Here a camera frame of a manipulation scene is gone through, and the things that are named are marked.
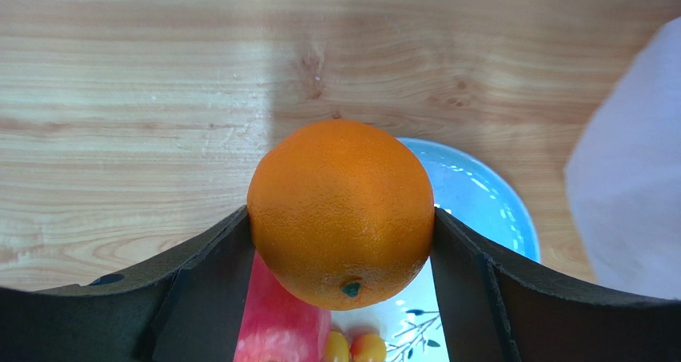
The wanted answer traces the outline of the pink printed plastic bag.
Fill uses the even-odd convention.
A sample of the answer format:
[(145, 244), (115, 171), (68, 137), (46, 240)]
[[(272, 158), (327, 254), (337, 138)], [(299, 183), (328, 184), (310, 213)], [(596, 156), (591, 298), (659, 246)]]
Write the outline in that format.
[(593, 113), (564, 175), (598, 283), (679, 298), (679, 19), (657, 32)]

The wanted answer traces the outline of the orange fruit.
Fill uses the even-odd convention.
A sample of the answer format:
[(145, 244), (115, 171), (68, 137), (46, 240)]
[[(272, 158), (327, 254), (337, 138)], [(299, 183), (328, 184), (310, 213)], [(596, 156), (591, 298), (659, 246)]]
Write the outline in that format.
[(259, 162), (247, 206), (253, 244), (295, 297), (334, 311), (388, 300), (431, 252), (432, 185), (391, 134), (352, 120), (296, 130)]

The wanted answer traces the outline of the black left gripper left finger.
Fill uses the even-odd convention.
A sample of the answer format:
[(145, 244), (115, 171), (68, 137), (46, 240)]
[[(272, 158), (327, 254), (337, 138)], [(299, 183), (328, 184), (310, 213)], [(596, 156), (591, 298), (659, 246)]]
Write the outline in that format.
[(245, 208), (146, 261), (34, 292), (1, 291), (4, 361), (231, 361), (254, 248)]

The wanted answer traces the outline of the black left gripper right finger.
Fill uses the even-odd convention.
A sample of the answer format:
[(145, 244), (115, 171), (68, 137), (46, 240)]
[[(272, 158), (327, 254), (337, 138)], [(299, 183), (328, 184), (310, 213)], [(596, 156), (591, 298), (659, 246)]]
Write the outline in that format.
[(677, 361), (680, 303), (557, 272), (435, 211), (431, 265), (452, 361)]

